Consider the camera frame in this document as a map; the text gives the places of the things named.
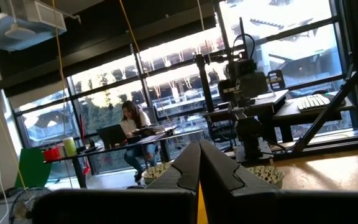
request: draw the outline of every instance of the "black equipment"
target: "black equipment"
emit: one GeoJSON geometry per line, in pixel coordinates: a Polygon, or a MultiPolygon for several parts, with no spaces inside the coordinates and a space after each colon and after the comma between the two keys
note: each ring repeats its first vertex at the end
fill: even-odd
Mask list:
{"type": "Polygon", "coordinates": [[[236,121],[236,131],[244,146],[246,159],[251,162],[256,161],[264,155],[259,142],[263,131],[262,124],[253,116],[247,117],[244,114],[237,114],[236,121]]]}
{"type": "Polygon", "coordinates": [[[122,144],[127,139],[127,136],[119,124],[97,129],[96,132],[102,139],[104,148],[106,149],[114,147],[117,143],[122,144]]]}
{"type": "Polygon", "coordinates": [[[52,192],[36,201],[32,223],[195,224],[200,160],[200,144],[191,142],[146,189],[52,192]]]}
{"type": "Polygon", "coordinates": [[[200,175],[210,224],[358,223],[358,192],[278,190],[205,140],[200,175]]]}

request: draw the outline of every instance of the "ceiling vent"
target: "ceiling vent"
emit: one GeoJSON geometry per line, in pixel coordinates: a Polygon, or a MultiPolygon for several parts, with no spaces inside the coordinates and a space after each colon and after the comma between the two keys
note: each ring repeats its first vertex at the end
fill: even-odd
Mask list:
{"type": "Polygon", "coordinates": [[[66,32],[64,16],[52,7],[37,0],[0,0],[0,49],[15,51],[23,50],[33,45],[55,37],[55,27],[59,35],[66,32]],[[16,39],[7,36],[14,18],[10,2],[17,17],[17,27],[35,32],[29,39],[16,39]]]}

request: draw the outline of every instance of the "keyboard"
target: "keyboard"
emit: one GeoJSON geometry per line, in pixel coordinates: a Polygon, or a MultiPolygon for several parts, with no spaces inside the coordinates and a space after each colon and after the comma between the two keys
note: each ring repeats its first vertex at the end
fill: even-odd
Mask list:
{"type": "Polygon", "coordinates": [[[332,95],[315,94],[298,98],[298,108],[302,111],[320,110],[327,106],[332,99],[332,95]]]}

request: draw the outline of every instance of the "laptop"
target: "laptop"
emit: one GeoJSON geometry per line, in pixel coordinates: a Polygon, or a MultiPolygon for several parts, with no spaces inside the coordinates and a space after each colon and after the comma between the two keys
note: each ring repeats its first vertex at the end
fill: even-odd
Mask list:
{"type": "Polygon", "coordinates": [[[127,139],[127,136],[119,124],[97,129],[96,132],[102,139],[105,149],[110,149],[117,143],[122,144],[127,139]]]}

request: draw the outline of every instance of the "black desk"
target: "black desk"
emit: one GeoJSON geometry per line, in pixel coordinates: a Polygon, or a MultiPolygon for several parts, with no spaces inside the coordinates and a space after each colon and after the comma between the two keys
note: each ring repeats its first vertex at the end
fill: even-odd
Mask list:
{"type": "MultiPolygon", "coordinates": [[[[232,114],[242,113],[245,111],[244,114],[247,116],[258,116],[258,120],[264,127],[263,136],[269,140],[277,142],[274,126],[272,125],[272,117],[282,107],[282,105],[284,105],[285,96],[288,92],[288,90],[280,90],[276,91],[274,95],[272,93],[260,95],[255,99],[255,103],[248,106],[246,110],[242,108],[233,109],[232,114]]],[[[204,113],[203,116],[204,118],[211,118],[211,121],[222,121],[227,120],[229,112],[228,109],[216,110],[210,113],[204,113]]]]}
{"type": "MultiPolygon", "coordinates": [[[[337,108],[338,113],[332,115],[327,121],[340,120],[340,111],[353,110],[356,108],[347,97],[345,98],[345,102],[345,105],[337,108]]],[[[298,99],[290,99],[287,100],[285,104],[279,109],[279,111],[273,116],[273,125],[275,127],[280,127],[283,142],[292,142],[293,136],[291,132],[291,125],[313,123],[323,110],[324,108],[321,110],[301,112],[298,108],[298,99]]]]}
{"type": "Polygon", "coordinates": [[[114,148],[111,148],[111,149],[101,149],[101,150],[94,151],[94,152],[81,153],[81,154],[77,154],[75,156],[64,157],[64,158],[55,159],[55,160],[52,160],[52,161],[45,161],[44,163],[53,163],[53,162],[61,162],[61,161],[72,160],[75,175],[76,175],[76,177],[78,179],[78,183],[79,183],[80,187],[81,188],[87,188],[86,179],[85,179],[85,176],[83,175],[83,171],[82,171],[82,168],[81,168],[80,161],[78,160],[79,158],[94,156],[94,155],[102,154],[102,153],[119,151],[119,150],[123,150],[123,149],[130,149],[130,148],[139,147],[139,146],[142,147],[142,149],[144,149],[143,147],[145,145],[152,144],[152,143],[160,141],[160,145],[161,145],[161,151],[160,151],[161,161],[162,162],[169,162],[170,161],[170,156],[169,156],[166,144],[165,144],[165,140],[203,132],[203,130],[197,130],[197,131],[190,131],[190,132],[187,132],[187,133],[169,135],[169,131],[166,132],[166,133],[163,133],[163,134],[158,134],[158,135],[154,135],[154,136],[149,136],[147,138],[143,138],[143,139],[141,139],[140,141],[138,141],[137,143],[134,143],[134,144],[126,144],[126,145],[114,147],[114,148]]]}

